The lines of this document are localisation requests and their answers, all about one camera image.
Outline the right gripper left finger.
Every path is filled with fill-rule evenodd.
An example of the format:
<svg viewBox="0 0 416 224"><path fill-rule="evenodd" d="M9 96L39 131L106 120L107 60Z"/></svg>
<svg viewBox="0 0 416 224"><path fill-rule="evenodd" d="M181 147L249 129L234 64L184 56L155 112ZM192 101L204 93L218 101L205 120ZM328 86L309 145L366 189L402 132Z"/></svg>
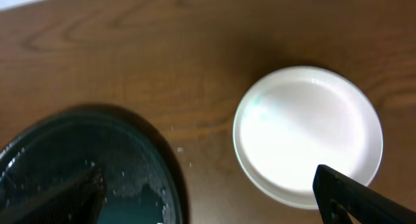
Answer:
<svg viewBox="0 0 416 224"><path fill-rule="evenodd" d="M107 187L101 168L92 167L1 212L1 223L95 224Z"/></svg>

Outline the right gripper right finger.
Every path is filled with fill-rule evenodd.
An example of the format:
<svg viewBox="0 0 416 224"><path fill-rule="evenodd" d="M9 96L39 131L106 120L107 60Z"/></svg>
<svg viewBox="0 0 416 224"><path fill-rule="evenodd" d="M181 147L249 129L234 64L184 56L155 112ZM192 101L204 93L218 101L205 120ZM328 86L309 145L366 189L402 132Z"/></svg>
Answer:
<svg viewBox="0 0 416 224"><path fill-rule="evenodd" d="M415 223L415 212L320 164L313 192L323 223Z"/></svg>

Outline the white plate with green stain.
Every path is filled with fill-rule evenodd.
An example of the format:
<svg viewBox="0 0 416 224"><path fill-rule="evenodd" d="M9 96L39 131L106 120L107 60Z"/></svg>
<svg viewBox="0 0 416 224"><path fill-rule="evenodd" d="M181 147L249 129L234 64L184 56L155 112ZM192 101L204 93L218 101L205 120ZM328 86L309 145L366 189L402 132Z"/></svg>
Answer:
<svg viewBox="0 0 416 224"><path fill-rule="evenodd" d="M317 167L367 186L380 168L384 136L375 108L352 82L327 69L293 66L273 71L244 94L233 145L243 172L264 194L315 210Z"/></svg>

